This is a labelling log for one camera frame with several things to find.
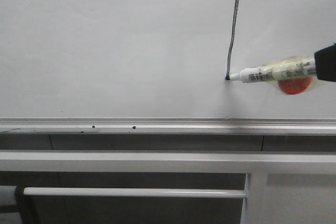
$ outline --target metal frame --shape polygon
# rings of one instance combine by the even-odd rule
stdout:
[[[335,119],[0,119],[0,133],[334,135]]]
[[[1,151],[0,171],[244,173],[241,222],[255,224],[269,174],[336,174],[336,154]]]

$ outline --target metal rail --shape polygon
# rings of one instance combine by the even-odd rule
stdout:
[[[334,135],[335,119],[0,119],[0,133]]]

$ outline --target whiteboard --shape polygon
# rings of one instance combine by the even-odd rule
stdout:
[[[234,0],[0,0],[0,118],[335,119],[336,84],[299,95],[224,80]],[[232,72],[336,40],[336,0],[240,0]]]

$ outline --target black line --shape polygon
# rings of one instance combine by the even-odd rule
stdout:
[[[16,205],[0,206],[0,214],[7,214],[9,212],[19,212],[19,209]]]
[[[48,137],[49,137],[51,149],[54,150],[54,146],[52,145],[51,135],[49,134]]]
[[[261,151],[264,150],[264,140],[265,140],[265,136],[262,136],[263,141],[261,142]]]
[[[16,129],[8,130],[8,131],[0,131],[0,133],[6,133],[6,132],[18,131],[18,130],[21,130],[21,129],[20,128],[16,128]]]
[[[235,1],[235,9],[234,9],[234,12],[233,12],[231,42],[230,42],[229,52],[227,54],[227,70],[226,70],[226,77],[225,77],[226,80],[230,80],[231,53],[232,53],[232,48],[233,48],[233,42],[235,41],[235,29],[236,29],[238,4],[239,4],[239,0],[236,0]]]

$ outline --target white post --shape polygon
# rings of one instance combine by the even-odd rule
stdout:
[[[245,224],[260,224],[267,174],[248,174]]]
[[[248,174],[245,176],[245,187],[244,191],[246,192],[247,196],[247,190],[248,190]],[[240,218],[240,224],[246,224],[246,211],[247,211],[247,197],[243,199],[243,206],[242,206],[242,213],[241,213],[241,218]]]

